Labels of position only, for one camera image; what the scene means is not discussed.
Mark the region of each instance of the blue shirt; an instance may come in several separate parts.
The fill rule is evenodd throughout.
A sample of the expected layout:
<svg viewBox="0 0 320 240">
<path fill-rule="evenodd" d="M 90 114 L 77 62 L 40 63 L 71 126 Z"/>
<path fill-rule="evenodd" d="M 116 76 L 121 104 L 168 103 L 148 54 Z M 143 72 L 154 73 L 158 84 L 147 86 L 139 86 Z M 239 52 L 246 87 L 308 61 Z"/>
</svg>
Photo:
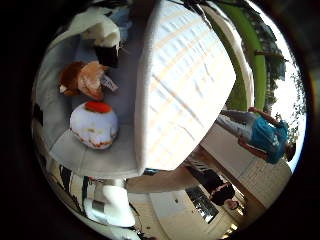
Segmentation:
<svg viewBox="0 0 320 240">
<path fill-rule="evenodd" d="M 288 127 L 286 122 L 280 121 L 274 127 L 263 117 L 258 117 L 252 126 L 250 145 L 264 150 L 267 154 L 267 162 L 276 164 L 285 153 L 285 145 L 288 139 Z"/>
</svg>

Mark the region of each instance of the green grass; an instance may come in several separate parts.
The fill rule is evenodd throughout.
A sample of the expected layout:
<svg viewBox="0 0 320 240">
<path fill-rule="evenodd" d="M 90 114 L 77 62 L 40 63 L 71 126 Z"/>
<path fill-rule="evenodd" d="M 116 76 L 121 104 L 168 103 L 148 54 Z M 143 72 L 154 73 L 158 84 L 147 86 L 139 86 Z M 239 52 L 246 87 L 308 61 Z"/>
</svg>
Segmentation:
<svg viewBox="0 0 320 240">
<path fill-rule="evenodd" d="M 262 50 L 259 38 L 240 8 L 220 3 L 218 3 L 218 5 L 232 20 L 242 40 L 246 44 L 247 56 L 254 77 L 254 105 L 262 109 L 265 102 L 267 72 L 265 57 L 262 55 L 254 55 L 255 50 Z"/>
<path fill-rule="evenodd" d="M 246 90 L 239 61 L 233 51 L 231 44 L 229 43 L 225 34 L 222 32 L 221 28 L 215 23 L 215 21 L 210 17 L 209 14 L 207 15 L 207 18 L 210 21 L 211 26 L 219 37 L 220 41 L 223 43 L 236 73 L 235 84 L 233 85 L 232 91 L 226 102 L 227 108 L 246 111 L 248 109 Z"/>
</svg>

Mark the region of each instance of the person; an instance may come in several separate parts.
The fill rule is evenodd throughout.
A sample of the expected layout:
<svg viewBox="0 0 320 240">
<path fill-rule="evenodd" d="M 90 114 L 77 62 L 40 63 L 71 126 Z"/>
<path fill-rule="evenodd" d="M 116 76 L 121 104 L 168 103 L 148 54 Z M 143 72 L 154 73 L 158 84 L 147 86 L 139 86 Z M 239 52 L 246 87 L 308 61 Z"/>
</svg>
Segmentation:
<svg viewBox="0 0 320 240">
<path fill-rule="evenodd" d="M 288 142 L 288 124 L 255 107 L 247 112 L 222 110 L 216 123 L 236 136 L 241 147 L 268 163 L 276 164 L 284 155 L 289 162 L 295 154 L 296 143 Z"/>
<path fill-rule="evenodd" d="M 218 206 L 226 205 L 230 210 L 237 209 L 239 202 L 232 200 L 235 191 L 230 182 L 223 182 L 212 169 L 198 171 L 191 166 L 185 166 L 190 174 L 210 193 L 209 199 Z"/>
</svg>

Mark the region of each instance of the sky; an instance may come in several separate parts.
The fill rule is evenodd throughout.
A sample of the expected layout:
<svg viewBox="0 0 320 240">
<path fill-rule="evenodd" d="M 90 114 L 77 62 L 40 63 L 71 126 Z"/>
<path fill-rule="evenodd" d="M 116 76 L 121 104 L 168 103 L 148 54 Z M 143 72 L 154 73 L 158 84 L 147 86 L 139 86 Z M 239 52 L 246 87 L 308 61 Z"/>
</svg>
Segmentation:
<svg viewBox="0 0 320 240">
<path fill-rule="evenodd" d="M 271 114 L 275 116 L 275 114 L 279 112 L 281 113 L 282 119 L 290 123 L 292 122 L 291 114 L 292 114 L 293 104 L 296 101 L 297 90 L 295 88 L 293 81 L 290 79 L 291 74 L 294 73 L 296 70 L 292 64 L 293 60 L 289 53 L 288 45 L 285 41 L 285 38 L 283 37 L 283 35 L 281 34 L 277 26 L 274 24 L 274 22 L 268 16 L 266 16 L 258 6 L 256 6 L 252 2 L 249 2 L 249 4 L 251 5 L 252 8 L 254 8 L 257 12 L 260 13 L 260 16 L 263 19 L 263 21 L 270 26 L 274 35 L 277 38 L 276 44 L 278 45 L 279 49 L 282 51 L 284 58 L 289 60 L 289 62 L 286 63 L 285 81 L 281 81 L 281 80 L 276 81 L 278 88 L 275 90 L 274 95 L 277 98 L 277 102 L 272 106 Z M 300 157 L 302 146 L 303 146 L 305 128 L 306 128 L 306 116 L 302 116 L 299 119 L 300 135 L 296 143 L 296 146 L 297 146 L 296 154 L 294 158 L 288 163 L 292 172 L 294 172 L 296 165 L 298 164 L 298 161 L 299 161 L 299 157 Z"/>
</svg>

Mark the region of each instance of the dark clothing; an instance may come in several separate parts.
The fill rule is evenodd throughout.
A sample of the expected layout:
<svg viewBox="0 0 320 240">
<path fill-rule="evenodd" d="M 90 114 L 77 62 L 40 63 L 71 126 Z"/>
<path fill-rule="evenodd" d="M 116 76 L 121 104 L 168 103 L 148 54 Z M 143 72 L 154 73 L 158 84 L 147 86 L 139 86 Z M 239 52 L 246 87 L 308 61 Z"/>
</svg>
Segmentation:
<svg viewBox="0 0 320 240">
<path fill-rule="evenodd" d="M 192 176 L 201 183 L 201 185 L 211 194 L 213 190 L 217 187 L 224 184 L 218 174 L 213 170 L 205 170 L 204 172 L 199 172 L 192 167 L 186 167 Z M 220 191 L 217 191 L 212 195 L 211 201 L 218 205 L 222 206 L 226 199 L 231 199 L 235 194 L 235 191 L 232 185 L 221 188 Z"/>
</svg>

